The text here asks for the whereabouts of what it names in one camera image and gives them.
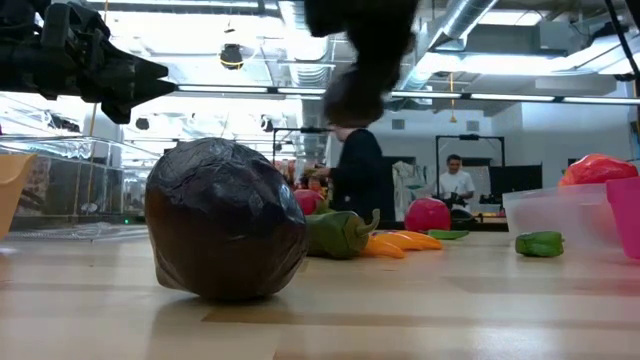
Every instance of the wooden table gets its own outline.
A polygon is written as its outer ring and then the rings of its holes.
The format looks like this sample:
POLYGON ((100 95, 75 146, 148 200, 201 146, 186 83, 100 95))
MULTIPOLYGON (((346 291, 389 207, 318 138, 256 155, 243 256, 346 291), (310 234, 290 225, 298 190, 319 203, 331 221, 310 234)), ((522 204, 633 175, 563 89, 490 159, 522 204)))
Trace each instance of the wooden table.
POLYGON ((640 358, 640 265, 570 246, 515 254, 472 234, 407 259, 308 259, 270 301, 160 288, 148 241, 9 242, 2 360, 640 358))

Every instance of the pink ball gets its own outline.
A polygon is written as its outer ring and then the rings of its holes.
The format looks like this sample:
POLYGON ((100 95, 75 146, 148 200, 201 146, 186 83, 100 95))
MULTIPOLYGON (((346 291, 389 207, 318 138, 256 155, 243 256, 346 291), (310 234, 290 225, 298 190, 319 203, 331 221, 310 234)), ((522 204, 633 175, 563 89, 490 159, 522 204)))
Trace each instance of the pink ball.
POLYGON ((409 205, 404 217, 404 227, 415 232, 451 230, 451 213, 440 200, 417 199, 409 205))
POLYGON ((318 201, 324 201, 322 195, 313 190, 307 189, 296 190, 294 191, 293 196, 295 196, 298 201, 298 205, 300 205, 300 209, 302 209, 302 213, 305 215, 313 214, 318 206, 318 201))

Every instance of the orange pepper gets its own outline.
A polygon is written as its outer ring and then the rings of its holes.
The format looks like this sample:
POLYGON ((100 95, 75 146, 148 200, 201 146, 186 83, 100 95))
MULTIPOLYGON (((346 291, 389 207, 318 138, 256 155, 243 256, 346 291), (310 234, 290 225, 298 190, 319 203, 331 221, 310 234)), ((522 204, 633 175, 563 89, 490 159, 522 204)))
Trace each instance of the orange pepper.
POLYGON ((399 247, 376 240, 373 236, 369 238, 367 246, 360 254, 364 256, 388 256, 394 259, 404 259, 406 256, 404 251, 399 247))
POLYGON ((395 245, 402 250, 423 250, 424 246, 408 236, 398 233, 380 233, 374 236, 374 239, 387 244, 395 245))
POLYGON ((442 242, 432 236, 413 231, 398 231, 396 234, 404 235, 422 245, 423 250, 442 250, 442 242))

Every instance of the pink container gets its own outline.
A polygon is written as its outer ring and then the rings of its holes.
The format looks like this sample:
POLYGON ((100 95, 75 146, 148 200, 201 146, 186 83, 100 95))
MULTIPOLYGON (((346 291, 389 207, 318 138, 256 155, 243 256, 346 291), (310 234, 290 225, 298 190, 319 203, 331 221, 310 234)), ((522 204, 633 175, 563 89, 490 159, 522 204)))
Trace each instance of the pink container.
POLYGON ((607 199, 624 253, 631 259, 640 259, 640 177, 607 181, 607 199))

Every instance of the white shirt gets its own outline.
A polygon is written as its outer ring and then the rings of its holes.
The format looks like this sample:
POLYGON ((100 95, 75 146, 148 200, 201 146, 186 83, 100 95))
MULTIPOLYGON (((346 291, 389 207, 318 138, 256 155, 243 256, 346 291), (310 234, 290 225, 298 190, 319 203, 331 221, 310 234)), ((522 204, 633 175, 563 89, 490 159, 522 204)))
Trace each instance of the white shirt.
MULTIPOLYGON (((459 170, 455 174, 446 172, 440 175, 440 196, 445 199, 449 199, 451 197, 451 193, 462 195, 473 191, 476 191, 476 188, 473 186, 471 175, 467 172, 459 170)), ((471 207, 469 205, 462 206, 455 204, 453 205, 453 209, 471 212, 471 207)))

